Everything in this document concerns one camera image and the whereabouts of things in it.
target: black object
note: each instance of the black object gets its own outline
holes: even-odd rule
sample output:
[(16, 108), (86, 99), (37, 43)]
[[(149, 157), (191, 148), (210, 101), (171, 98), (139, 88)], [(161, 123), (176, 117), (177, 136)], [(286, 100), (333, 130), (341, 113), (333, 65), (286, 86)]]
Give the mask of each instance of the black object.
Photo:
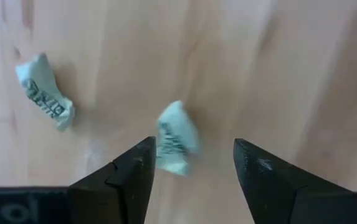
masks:
[(235, 139), (237, 176), (255, 224), (357, 224), (357, 192)]
[(144, 223), (155, 158), (148, 137), (70, 187), (0, 188), (0, 224)]

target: wood grain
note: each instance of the wood grain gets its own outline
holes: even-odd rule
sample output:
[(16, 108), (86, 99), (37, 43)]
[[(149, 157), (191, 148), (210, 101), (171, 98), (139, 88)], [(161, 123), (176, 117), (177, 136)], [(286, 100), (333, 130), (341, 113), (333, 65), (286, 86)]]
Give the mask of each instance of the wood grain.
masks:
[[(39, 52), (77, 107), (64, 133), (14, 73)], [(0, 0), (0, 185), (69, 185), (174, 100), (202, 154), (156, 171), (147, 223), (252, 223), (234, 138), (357, 190), (357, 0)]]

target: light wooden surface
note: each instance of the light wooden surface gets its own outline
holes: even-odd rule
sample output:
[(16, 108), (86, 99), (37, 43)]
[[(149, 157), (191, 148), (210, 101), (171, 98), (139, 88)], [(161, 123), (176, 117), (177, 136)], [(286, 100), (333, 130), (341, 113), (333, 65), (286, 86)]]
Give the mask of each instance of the light wooden surface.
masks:
[[(77, 107), (59, 133), (14, 66), (47, 53)], [(0, 0), (0, 185), (68, 185), (183, 100), (190, 177), (156, 171), (147, 223), (252, 223), (234, 138), (357, 190), (357, 0)]]

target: wooden table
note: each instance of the wooden table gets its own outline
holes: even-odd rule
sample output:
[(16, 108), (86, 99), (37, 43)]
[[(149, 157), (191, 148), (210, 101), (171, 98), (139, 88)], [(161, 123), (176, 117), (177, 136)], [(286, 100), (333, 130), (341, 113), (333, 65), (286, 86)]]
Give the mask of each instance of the wooden table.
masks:
[[(14, 73), (39, 52), (77, 107), (64, 133)], [(174, 100), (203, 152), (156, 172), (147, 223), (252, 223), (234, 138), (357, 190), (357, 0), (0, 0), (0, 185), (69, 185)]]

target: crumpled dollar bill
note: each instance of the crumpled dollar bill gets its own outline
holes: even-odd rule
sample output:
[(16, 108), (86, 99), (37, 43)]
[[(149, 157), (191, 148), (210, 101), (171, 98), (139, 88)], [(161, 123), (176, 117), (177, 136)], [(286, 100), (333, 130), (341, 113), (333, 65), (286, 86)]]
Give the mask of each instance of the crumpled dollar bill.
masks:
[(199, 154), (198, 131), (181, 101), (171, 103), (158, 119), (159, 143), (156, 166), (178, 175), (188, 175), (188, 153)]
[(56, 86), (54, 73), (46, 54), (35, 55), (30, 62), (15, 67), (26, 96), (65, 131), (73, 121), (75, 108)]

